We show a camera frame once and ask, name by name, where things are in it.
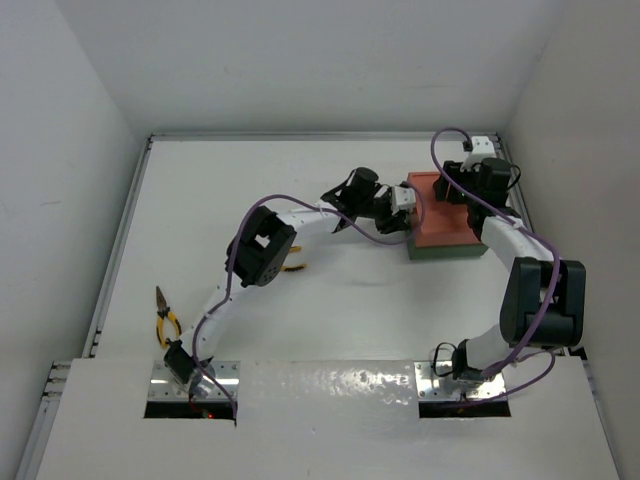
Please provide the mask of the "salmon drawer box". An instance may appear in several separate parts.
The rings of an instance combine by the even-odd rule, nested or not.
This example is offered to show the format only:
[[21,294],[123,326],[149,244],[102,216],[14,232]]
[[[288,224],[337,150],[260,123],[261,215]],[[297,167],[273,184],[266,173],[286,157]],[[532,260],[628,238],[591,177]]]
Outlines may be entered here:
[[424,222],[409,246],[420,253],[451,251],[459,255],[483,255],[487,247],[476,238],[468,226],[466,206],[436,200],[433,185],[438,178],[439,174],[436,172],[408,174],[409,183],[422,193],[426,205]]

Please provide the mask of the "yellow handled cutting pliers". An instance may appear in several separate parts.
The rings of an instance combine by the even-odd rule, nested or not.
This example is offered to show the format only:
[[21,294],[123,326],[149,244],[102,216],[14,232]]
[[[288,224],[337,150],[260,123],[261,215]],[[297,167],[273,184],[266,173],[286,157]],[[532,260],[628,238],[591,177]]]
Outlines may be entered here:
[[[292,247],[289,248],[289,252],[288,254],[297,254],[300,253],[302,251],[302,247],[298,246],[298,245],[294,245]],[[307,268],[307,264],[306,263],[298,263],[296,265],[282,265],[280,267],[280,271],[281,272],[286,272],[286,273],[293,273],[293,272],[299,272],[302,270],[305,270]]]

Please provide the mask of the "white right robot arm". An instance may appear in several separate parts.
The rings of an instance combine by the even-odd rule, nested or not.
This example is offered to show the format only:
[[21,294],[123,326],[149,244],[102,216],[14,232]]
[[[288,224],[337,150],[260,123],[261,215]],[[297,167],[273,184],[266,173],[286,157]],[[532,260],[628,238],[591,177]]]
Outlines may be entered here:
[[507,204],[511,164],[495,157],[447,161],[434,184],[437,201],[467,208],[467,223],[509,273],[496,325],[461,341],[448,373],[455,381],[495,376],[526,348],[578,345],[583,335],[586,268],[524,225]]

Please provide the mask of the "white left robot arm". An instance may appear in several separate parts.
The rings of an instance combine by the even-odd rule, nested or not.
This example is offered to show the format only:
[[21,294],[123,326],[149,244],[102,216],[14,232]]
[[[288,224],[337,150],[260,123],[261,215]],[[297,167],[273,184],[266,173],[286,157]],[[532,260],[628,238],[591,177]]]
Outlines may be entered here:
[[387,186],[371,169],[359,167],[314,204],[274,194],[245,214],[229,243],[222,279],[196,323],[170,342],[164,364],[181,385],[189,384],[213,353],[231,320],[232,305],[271,283],[281,272],[294,243],[353,227],[359,218],[374,222],[383,234],[409,232],[410,216],[421,196],[403,182]]

